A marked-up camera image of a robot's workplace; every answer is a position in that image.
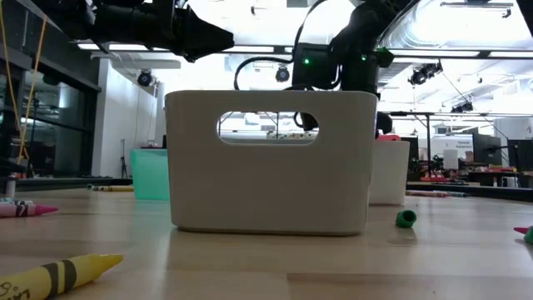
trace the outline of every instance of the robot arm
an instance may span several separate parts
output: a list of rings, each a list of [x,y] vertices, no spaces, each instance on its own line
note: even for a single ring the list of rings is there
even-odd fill
[[[177,0],[32,0],[70,38],[165,48],[193,63],[233,47],[233,34],[202,21]]]

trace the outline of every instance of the green crayon cap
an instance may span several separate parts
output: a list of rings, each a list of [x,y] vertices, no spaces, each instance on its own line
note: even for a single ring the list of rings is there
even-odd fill
[[[524,240],[526,241],[526,243],[533,245],[533,227],[527,229],[527,232],[524,235]]]
[[[399,212],[396,216],[396,225],[399,228],[411,228],[415,222],[416,213],[412,210],[405,210],[403,212]]]

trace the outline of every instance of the table surface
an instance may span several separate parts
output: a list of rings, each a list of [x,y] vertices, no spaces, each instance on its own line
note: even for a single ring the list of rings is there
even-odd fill
[[[87,253],[124,261],[61,299],[532,299],[533,247],[514,226],[533,206],[484,198],[409,197],[371,207],[356,237],[179,232],[168,202],[129,192],[20,192],[56,205],[44,217],[2,219],[0,275]]]

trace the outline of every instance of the pink crayon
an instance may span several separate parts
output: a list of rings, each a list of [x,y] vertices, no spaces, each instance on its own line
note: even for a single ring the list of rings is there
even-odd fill
[[[56,211],[57,207],[46,205],[2,205],[0,206],[0,218],[34,217]]]
[[[514,227],[513,228],[517,233],[526,234],[529,227]]]

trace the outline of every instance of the white plastic bin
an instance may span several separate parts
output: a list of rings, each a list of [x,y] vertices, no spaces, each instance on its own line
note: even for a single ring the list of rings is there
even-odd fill
[[[408,166],[409,142],[375,140],[370,204],[403,204]]]
[[[180,229],[319,235],[364,230],[374,95],[182,91],[166,101],[172,222]],[[217,135],[226,112],[295,111],[320,124],[310,144],[231,143]]]

